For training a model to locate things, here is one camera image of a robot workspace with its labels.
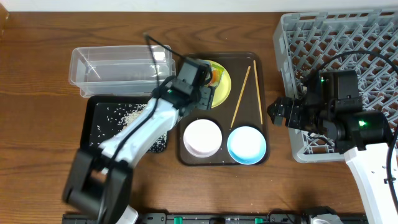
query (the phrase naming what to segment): light blue rim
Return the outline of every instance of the light blue rim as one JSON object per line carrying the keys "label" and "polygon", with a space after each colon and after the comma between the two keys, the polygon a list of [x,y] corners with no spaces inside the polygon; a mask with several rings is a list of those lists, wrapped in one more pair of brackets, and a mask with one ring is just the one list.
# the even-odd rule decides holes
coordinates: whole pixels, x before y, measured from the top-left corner
{"label": "light blue rim", "polygon": [[242,126],[239,128],[236,128],[229,136],[228,136],[228,141],[226,143],[226,146],[228,148],[228,152],[230,154],[230,156],[238,163],[243,164],[243,165],[253,165],[258,163],[265,155],[266,155],[266,151],[267,151],[267,144],[266,144],[266,139],[264,138],[264,136],[262,135],[262,133],[260,131],[258,131],[256,128],[252,128],[255,129],[261,136],[262,136],[262,141],[261,141],[261,149],[260,149],[260,153],[257,154],[255,157],[249,158],[249,159],[243,159],[238,157],[232,150],[232,138],[235,137],[235,135],[237,135],[237,133],[239,132],[240,128],[252,128],[249,126]]}

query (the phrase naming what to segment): yellow plate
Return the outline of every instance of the yellow plate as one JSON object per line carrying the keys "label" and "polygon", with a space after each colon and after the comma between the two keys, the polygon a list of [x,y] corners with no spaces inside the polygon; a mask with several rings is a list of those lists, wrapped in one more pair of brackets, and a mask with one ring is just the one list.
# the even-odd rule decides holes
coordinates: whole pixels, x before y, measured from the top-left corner
{"label": "yellow plate", "polygon": [[[217,62],[211,61],[211,60],[206,60],[210,62],[211,64],[223,67]],[[220,84],[216,88],[214,97],[213,97],[213,103],[211,104],[211,107],[214,108],[220,104],[222,104],[228,97],[230,91],[231,91],[232,83],[231,83],[231,77],[229,76],[228,71],[224,68],[223,75],[221,77]]]}

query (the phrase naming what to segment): wooden chopstick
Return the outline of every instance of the wooden chopstick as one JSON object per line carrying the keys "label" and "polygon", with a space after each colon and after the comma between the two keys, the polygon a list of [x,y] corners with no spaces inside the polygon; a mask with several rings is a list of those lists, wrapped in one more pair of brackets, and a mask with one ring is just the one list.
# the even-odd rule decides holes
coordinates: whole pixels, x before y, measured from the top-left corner
{"label": "wooden chopstick", "polygon": [[253,60],[253,64],[254,64],[254,75],[256,76],[257,99],[259,101],[260,120],[261,120],[261,124],[262,124],[261,100],[260,100],[259,80],[258,80],[258,77],[257,77],[256,60]]}
{"label": "wooden chopstick", "polygon": [[244,77],[241,94],[239,95],[238,103],[236,104],[236,108],[235,108],[234,117],[232,118],[231,128],[232,128],[232,125],[234,124],[236,113],[238,112],[239,105],[241,104],[241,98],[242,98],[242,95],[243,95],[244,86],[246,86],[246,81],[248,80],[249,72],[250,72],[250,66],[248,67],[248,71],[246,72],[246,76]]}

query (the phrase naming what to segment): green led indicator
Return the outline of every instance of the green led indicator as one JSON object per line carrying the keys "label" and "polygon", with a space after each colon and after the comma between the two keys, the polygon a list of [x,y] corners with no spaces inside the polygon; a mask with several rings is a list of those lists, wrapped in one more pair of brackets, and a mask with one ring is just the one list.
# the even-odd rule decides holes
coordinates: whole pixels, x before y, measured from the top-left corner
{"label": "green led indicator", "polygon": [[359,125],[362,127],[362,126],[366,125],[366,122],[365,121],[359,121]]}

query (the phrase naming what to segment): white bowl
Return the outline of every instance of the white bowl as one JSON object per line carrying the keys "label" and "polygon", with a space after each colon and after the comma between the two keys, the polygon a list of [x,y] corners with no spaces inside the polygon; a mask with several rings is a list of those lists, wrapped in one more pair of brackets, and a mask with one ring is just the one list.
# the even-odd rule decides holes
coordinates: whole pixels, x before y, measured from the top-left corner
{"label": "white bowl", "polygon": [[184,131],[183,142],[187,151],[195,157],[212,156],[221,147],[223,135],[212,121],[199,119],[190,123]]}

